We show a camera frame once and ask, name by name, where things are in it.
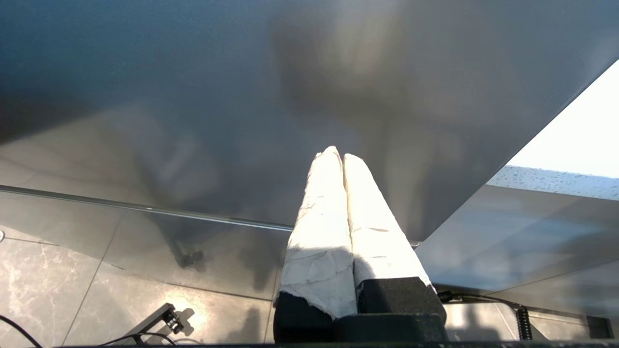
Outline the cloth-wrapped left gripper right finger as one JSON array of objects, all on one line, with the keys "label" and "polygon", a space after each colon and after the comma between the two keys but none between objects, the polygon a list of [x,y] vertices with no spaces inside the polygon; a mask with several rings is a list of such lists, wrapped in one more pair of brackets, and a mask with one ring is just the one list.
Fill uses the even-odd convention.
[{"label": "cloth-wrapped left gripper right finger", "polygon": [[362,314],[412,314],[447,319],[411,243],[366,163],[345,154],[343,177],[354,258],[354,288]]}]

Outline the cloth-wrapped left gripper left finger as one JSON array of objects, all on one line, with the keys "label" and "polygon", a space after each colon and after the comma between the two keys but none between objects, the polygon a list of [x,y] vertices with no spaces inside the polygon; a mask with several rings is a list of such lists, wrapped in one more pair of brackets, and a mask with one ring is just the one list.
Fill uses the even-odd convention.
[{"label": "cloth-wrapped left gripper left finger", "polygon": [[332,341],[334,322],[357,314],[343,163],[334,146],[312,160],[273,307],[277,344]]}]

